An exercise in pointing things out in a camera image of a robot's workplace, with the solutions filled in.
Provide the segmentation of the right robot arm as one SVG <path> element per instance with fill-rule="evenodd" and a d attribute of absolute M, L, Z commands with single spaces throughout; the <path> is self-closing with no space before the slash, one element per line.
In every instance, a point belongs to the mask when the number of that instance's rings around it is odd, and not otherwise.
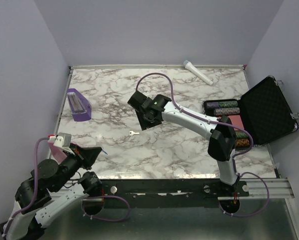
<path fill-rule="evenodd" d="M 167 96 L 145 96 L 138 90 L 127 103 L 135 110 L 141 129 L 147 130 L 169 122 L 189 129 L 208 140 L 207 153 L 217 161 L 220 173 L 220 192 L 231 196 L 238 190 L 238 173 L 234 167 L 235 130 L 227 116 L 220 119 L 182 107 Z"/>

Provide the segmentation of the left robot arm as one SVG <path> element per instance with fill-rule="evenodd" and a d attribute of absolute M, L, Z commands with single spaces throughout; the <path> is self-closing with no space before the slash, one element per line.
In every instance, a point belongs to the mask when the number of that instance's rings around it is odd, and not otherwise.
<path fill-rule="evenodd" d="M 43 160 L 31 171 L 31 177 L 21 183 L 9 220 L 0 224 L 3 239 L 37 240 L 58 216 L 75 203 L 101 195 L 102 183 L 91 169 L 102 148 L 72 145 L 71 150 L 73 152 L 66 154 L 61 163 L 53 159 Z M 86 172 L 77 183 L 52 200 L 50 194 L 65 187 L 80 168 Z"/>

